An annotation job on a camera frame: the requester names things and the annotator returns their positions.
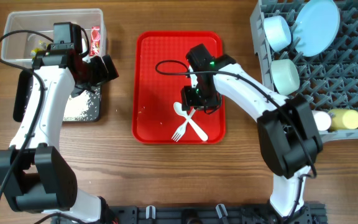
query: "white fork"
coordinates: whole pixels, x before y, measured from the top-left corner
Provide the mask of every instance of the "white fork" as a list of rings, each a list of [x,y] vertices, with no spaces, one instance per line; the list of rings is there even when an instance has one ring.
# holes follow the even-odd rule
[[[179,141],[179,139],[183,137],[183,135],[185,135],[187,123],[189,122],[189,120],[191,119],[191,117],[194,115],[195,112],[196,110],[193,108],[193,110],[189,114],[189,117],[187,117],[186,121],[181,126],[179,126],[177,131],[175,131],[175,133],[173,134],[172,140],[177,142]]]

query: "table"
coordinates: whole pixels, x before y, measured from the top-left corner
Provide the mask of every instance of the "table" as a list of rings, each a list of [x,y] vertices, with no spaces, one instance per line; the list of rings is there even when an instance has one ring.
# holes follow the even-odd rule
[[[189,206],[265,203],[272,173],[262,160],[256,124],[226,101],[227,133],[212,146],[146,146],[131,134],[135,45],[147,30],[212,30],[224,51],[261,81],[249,17],[253,1],[76,1],[36,3],[0,0],[0,36],[12,11],[100,8],[109,53],[120,74],[103,88],[97,123],[64,124],[61,154],[81,189],[110,205]],[[19,123],[12,119],[20,71],[0,64],[0,149],[7,149]],[[318,178],[307,180],[305,200],[326,203],[330,223],[358,223],[358,140],[329,142],[316,163]],[[2,199],[0,223],[33,223],[43,215],[14,213]]]

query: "wooden surface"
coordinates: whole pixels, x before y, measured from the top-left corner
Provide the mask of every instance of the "wooden surface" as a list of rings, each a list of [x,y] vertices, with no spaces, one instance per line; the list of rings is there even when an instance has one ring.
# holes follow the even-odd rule
[[[103,89],[97,123],[64,124],[60,151],[81,189],[110,205],[228,205],[265,203],[272,173],[262,160],[255,122],[227,100],[227,133],[212,146],[146,146],[131,134],[135,43],[147,30],[212,30],[224,51],[260,81],[249,17],[252,1],[109,1],[36,4],[0,0],[0,35],[12,11],[100,8],[109,53],[120,77]],[[20,71],[0,64],[0,149],[19,123],[12,120]],[[330,223],[358,223],[358,140],[325,144],[318,178],[306,183],[305,200],[326,203]],[[14,213],[2,199],[0,223],[32,223],[42,215]]]

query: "gray bin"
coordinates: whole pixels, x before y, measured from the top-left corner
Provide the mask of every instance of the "gray bin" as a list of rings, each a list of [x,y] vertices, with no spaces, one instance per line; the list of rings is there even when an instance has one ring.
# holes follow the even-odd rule
[[[358,111],[358,1],[335,1],[341,14],[339,31],[328,49],[313,57],[304,57],[295,50],[298,40],[281,52],[274,52],[265,37],[263,21],[282,16],[294,30],[297,15],[306,4],[304,0],[278,3],[277,0],[258,0],[250,17],[254,52],[259,57],[263,85],[274,90],[270,73],[273,60],[291,59],[298,69],[301,85],[296,94],[304,97],[312,109],[329,111],[349,108]],[[358,129],[321,131],[323,142],[358,139]]]

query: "snack package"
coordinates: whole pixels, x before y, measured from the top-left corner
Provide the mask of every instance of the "snack package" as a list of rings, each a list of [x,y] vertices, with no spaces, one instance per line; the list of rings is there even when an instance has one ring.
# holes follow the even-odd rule
[[[99,55],[100,49],[100,27],[94,26],[91,29],[91,50],[89,56]]]

